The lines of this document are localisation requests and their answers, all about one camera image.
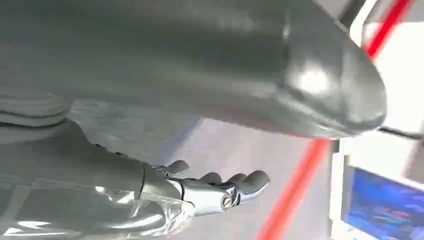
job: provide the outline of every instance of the robotic hand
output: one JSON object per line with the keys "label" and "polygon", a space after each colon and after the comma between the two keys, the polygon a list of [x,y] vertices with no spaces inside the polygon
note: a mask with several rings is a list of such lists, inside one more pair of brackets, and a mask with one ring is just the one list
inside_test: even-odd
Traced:
{"label": "robotic hand", "polygon": [[215,172],[210,172],[200,179],[175,178],[174,176],[189,168],[182,160],[168,167],[152,168],[178,189],[181,200],[193,204],[195,216],[222,213],[248,203],[261,194],[270,182],[268,175],[263,171],[254,171],[249,176],[238,173],[224,183]]}
{"label": "robotic hand", "polygon": [[49,128],[7,126],[0,142],[0,236],[7,239],[140,239],[173,235],[196,216],[245,204],[269,185],[263,171],[177,178],[189,166],[169,166],[91,144],[73,121]]}

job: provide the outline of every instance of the humanoid robot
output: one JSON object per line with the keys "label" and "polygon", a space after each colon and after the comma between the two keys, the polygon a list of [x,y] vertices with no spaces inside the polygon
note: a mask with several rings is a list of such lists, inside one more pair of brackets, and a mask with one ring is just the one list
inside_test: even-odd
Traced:
{"label": "humanoid robot", "polygon": [[109,152],[67,119],[76,98],[332,139],[386,116],[377,70],[309,0],[7,0],[0,16],[0,239],[172,235],[270,184]]}

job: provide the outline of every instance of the screen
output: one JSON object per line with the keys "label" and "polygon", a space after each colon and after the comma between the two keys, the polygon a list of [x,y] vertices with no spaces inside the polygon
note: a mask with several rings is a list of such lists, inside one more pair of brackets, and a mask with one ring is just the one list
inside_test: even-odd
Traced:
{"label": "screen", "polygon": [[356,168],[344,221],[381,240],[424,240],[424,192]]}

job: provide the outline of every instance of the red stripe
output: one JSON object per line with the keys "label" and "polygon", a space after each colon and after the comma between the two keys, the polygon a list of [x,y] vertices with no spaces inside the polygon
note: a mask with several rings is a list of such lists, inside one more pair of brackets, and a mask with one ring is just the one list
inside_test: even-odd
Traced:
{"label": "red stripe", "polygon": [[[389,36],[395,24],[405,13],[411,0],[398,0],[388,12],[383,25],[377,34],[365,47],[371,58],[375,58],[383,43]],[[267,220],[262,225],[256,240],[280,240],[299,205],[314,173],[317,171],[324,154],[329,152],[331,141],[328,139],[313,139],[306,146],[299,164],[292,173],[287,185],[282,189]]]}
{"label": "red stripe", "polygon": [[331,141],[328,139],[313,139],[292,173],[288,184],[280,193],[268,219],[262,225],[257,240],[281,239],[287,228],[290,217],[300,202],[311,178],[314,176],[324,154],[328,152]]}
{"label": "red stripe", "polygon": [[373,59],[378,51],[383,47],[383,44],[392,32],[393,27],[405,14],[408,6],[410,6],[411,3],[412,0],[398,0],[391,7],[383,21],[383,24],[377,29],[377,34],[374,36],[370,44],[366,44],[364,46],[370,58]]}

